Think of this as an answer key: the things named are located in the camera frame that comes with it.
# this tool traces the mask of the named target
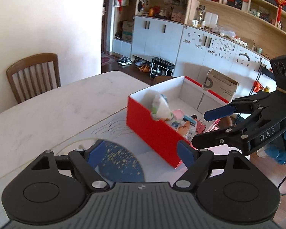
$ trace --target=orange shoe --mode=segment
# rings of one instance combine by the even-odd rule
[[[144,70],[142,70],[144,73],[150,72],[150,67],[147,66]]]
[[[142,67],[139,68],[139,70],[143,70],[143,69],[145,69],[146,67],[147,67],[147,65],[144,64],[144,65],[142,65]]]

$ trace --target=blue gripper pad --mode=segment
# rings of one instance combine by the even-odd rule
[[[95,169],[99,162],[104,158],[105,154],[106,145],[105,141],[103,141],[89,153],[89,158],[87,161],[88,164],[90,164],[90,166]]]
[[[223,107],[215,108],[204,113],[204,119],[206,121],[214,121],[232,115],[236,111],[234,106],[226,105]]]
[[[199,157],[198,151],[183,140],[177,143],[177,154],[187,168],[193,165]]]

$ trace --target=red box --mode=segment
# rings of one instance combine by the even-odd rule
[[[164,121],[155,121],[151,116],[153,99],[156,94],[167,97],[171,110],[182,109],[187,115],[197,115],[205,123],[206,130],[212,131],[219,120],[205,121],[203,114],[228,103],[213,91],[205,91],[202,85],[189,77],[177,77],[128,97],[127,125],[155,152],[176,168],[181,160],[177,155],[177,142],[184,138]]]

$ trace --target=shoe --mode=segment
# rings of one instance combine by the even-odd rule
[[[146,67],[147,67],[147,65],[144,64],[142,67],[139,68],[139,70],[143,70],[143,69],[145,69]]]
[[[143,66],[143,63],[142,63],[141,61],[137,61],[137,62],[135,62],[135,65],[136,65],[136,66],[139,66],[139,67],[142,67],[142,66]]]
[[[119,63],[119,64],[122,64],[122,62],[124,61],[125,58],[126,58],[126,57],[120,58],[120,59],[118,60],[118,63]]]
[[[144,73],[150,72],[150,67],[147,66],[144,70],[142,70]]]
[[[128,58],[128,57],[122,57],[122,60],[121,60],[121,63],[120,63],[121,65],[130,65],[130,64],[132,64],[132,61],[131,61],[131,59],[130,58]]]

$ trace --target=white wall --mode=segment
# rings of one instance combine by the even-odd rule
[[[5,71],[24,57],[58,54],[62,85],[101,73],[102,7],[103,0],[0,0],[0,113],[17,104]]]

